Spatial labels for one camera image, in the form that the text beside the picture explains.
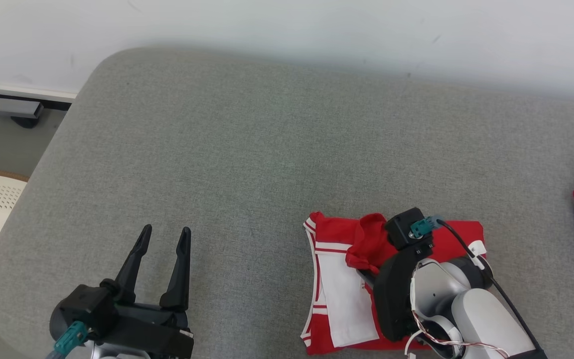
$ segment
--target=gray table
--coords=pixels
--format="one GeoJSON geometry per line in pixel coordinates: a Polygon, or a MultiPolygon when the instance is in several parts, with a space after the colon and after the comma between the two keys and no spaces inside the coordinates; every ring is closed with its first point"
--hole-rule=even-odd
{"type": "Polygon", "coordinates": [[[480,221],[497,279],[549,357],[574,358],[573,189],[572,102],[121,52],[94,71],[2,230],[0,335],[44,357],[55,304],[113,277],[146,223],[137,299],[157,302],[187,225],[194,357],[304,358],[303,220],[418,206],[480,221]]]}

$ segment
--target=white baseboard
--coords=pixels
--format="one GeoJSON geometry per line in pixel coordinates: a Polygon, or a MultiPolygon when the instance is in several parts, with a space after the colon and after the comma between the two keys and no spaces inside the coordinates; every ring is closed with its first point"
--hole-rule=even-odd
{"type": "Polygon", "coordinates": [[[15,86],[0,85],[0,95],[35,98],[36,100],[50,100],[68,102],[71,104],[77,98],[76,93],[47,91],[39,89],[18,88],[15,86]]]}

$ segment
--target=teal connector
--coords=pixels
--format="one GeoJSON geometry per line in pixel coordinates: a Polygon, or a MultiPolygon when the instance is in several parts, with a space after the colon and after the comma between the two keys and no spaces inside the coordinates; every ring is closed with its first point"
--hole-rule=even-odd
{"type": "Polygon", "coordinates": [[[411,225],[411,232],[415,238],[420,238],[425,236],[433,230],[442,227],[442,225],[437,223],[437,220],[444,220],[442,216],[428,216],[423,220],[419,220],[411,225]]]}
{"type": "Polygon", "coordinates": [[[80,321],[75,321],[54,344],[54,350],[65,358],[75,347],[82,345],[86,338],[86,325],[80,321]]]}

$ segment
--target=black caster wheel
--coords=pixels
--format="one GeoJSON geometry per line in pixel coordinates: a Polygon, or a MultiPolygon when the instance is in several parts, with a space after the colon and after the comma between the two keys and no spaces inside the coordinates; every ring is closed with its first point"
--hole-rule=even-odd
{"type": "Polygon", "coordinates": [[[32,129],[37,125],[37,123],[39,123],[38,118],[23,118],[23,117],[11,116],[10,119],[13,120],[14,123],[23,127],[24,129],[32,129]]]}

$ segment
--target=white wall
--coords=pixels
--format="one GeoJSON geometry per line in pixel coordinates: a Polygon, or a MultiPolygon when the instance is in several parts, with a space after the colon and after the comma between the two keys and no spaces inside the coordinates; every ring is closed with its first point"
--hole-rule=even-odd
{"type": "Polygon", "coordinates": [[[574,98],[574,0],[0,0],[0,85],[77,93],[160,44],[574,98]]]}

